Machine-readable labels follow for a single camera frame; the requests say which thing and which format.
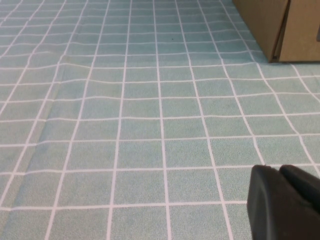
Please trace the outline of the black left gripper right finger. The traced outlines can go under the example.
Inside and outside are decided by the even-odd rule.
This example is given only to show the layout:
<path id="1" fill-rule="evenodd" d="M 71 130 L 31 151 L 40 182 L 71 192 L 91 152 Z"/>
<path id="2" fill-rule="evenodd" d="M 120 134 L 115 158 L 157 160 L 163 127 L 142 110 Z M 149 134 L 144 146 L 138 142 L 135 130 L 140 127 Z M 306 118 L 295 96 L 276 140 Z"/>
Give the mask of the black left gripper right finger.
<path id="1" fill-rule="evenodd" d="M 279 172 L 298 194 L 319 213 L 320 179 L 294 165 L 282 165 Z"/>

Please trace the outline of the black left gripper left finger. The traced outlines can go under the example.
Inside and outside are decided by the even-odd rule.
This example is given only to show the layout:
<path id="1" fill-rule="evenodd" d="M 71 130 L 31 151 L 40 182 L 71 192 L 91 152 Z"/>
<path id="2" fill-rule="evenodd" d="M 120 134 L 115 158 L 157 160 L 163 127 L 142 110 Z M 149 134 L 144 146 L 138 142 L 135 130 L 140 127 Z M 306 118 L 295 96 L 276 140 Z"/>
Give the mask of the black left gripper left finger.
<path id="1" fill-rule="evenodd" d="M 247 214 L 254 240 L 320 238 L 320 212 L 270 166 L 251 169 Z"/>

